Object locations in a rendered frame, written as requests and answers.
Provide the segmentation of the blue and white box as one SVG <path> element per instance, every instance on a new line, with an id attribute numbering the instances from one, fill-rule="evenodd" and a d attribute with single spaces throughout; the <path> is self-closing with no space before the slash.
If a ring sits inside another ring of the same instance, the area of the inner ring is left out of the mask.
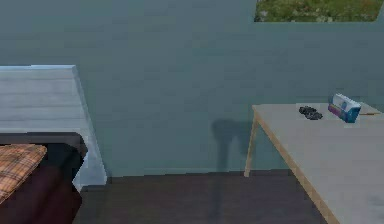
<path id="1" fill-rule="evenodd" d="M 361 104 L 338 93 L 329 98 L 328 110 L 345 123 L 354 123 L 360 113 Z"/>

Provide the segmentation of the black binoculars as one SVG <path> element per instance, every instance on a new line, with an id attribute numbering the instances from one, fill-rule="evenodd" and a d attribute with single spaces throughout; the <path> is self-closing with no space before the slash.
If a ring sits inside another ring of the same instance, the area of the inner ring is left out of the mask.
<path id="1" fill-rule="evenodd" d="M 315 108 L 309 106 L 300 107 L 299 113 L 303 114 L 309 120 L 320 120 L 323 117 Z"/>

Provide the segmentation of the window with green view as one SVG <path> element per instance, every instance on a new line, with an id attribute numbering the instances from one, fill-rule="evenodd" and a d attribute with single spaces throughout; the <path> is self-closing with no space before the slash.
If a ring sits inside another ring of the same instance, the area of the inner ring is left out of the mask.
<path id="1" fill-rule="evenodd" d="M 255 22 L 373 22 L 384 0 L 256 0 Z"/>

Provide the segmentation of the orange plaid pillow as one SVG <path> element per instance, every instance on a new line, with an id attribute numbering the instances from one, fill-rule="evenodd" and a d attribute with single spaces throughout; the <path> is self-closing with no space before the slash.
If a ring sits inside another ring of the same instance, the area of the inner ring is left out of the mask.
<path id="1" fill-rule="evenodd" d="M 0 204 L 30 176 L 47 153 L 36 144 L 0 146 Z"/>

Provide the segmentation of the grey table with wooden legs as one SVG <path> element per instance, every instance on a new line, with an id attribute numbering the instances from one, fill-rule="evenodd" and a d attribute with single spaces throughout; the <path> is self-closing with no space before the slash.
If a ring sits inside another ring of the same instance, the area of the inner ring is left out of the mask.
<path id="1" fill-rule="evenodd" d="M 248 151 L 262 128 L 328 224 L 384 224 L 384 114 L 348 124 L 313 103 L 312 121 L 300 106 L 254 105 Z"/>

